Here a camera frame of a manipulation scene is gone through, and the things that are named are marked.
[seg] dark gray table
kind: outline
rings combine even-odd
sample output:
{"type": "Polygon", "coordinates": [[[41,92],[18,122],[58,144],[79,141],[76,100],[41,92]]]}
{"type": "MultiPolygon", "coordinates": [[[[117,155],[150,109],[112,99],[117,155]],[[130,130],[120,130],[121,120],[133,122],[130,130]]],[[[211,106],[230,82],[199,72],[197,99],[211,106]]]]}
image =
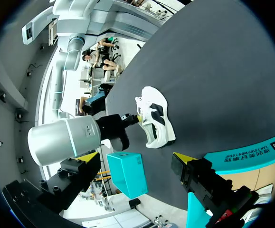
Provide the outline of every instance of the dark gray table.
{"type": "Polygon", "coordinates": [[[142,154],[148,194],[180,209],[187,194],[171,170],[173,152],[200,158],[275,136],[275,46],[238,1],[197,0],[167,21],[110,92],[108,114],[136,114],[145,86],[166,97],[177,140],[148,149],[135,125],[127,151],[142,154]]]}

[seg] desk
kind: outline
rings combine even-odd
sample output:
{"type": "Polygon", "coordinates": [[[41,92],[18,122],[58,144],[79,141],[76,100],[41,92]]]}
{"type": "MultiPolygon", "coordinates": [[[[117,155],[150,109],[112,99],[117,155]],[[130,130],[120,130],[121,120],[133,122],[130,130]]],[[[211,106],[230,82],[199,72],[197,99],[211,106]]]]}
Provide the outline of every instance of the desk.
{"type": "Polygon", "coordinates": [[[275,45],[257,18],[235,1],[198,0],[139,51],[109,93],[107,113],[136,114],[145,86],[162,92],[176,142],[148,149],[136,124],[126,130],[126,151],[142,154],[150,196],[186,210],[172,153],[201,158],[275,136],[274,85],[275,45]]]}

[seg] shoe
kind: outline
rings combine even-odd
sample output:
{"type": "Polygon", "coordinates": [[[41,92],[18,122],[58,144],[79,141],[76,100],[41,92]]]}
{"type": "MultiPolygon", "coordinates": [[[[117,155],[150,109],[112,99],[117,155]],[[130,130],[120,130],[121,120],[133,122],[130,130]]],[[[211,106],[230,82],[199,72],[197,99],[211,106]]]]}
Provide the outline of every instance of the shoe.
{"type": "Polygon", "coordinates": [[[168,103],[155,88],[146,86],[142,96],[135,98],[137,113],[142,117],[140,126],[146,132],[146,147],[160,148],[175,141],[175,133],[167,116],[168,103]]]}
{"type": "Polygon", "coordinates": [[[122,69],[122,67],[121,67],[120,65],[117,65],[117,66],[116,66],[116,71],[117,71],[118,73],[121,73],[121,72],[123,71],[123,69],[122,69]]]}

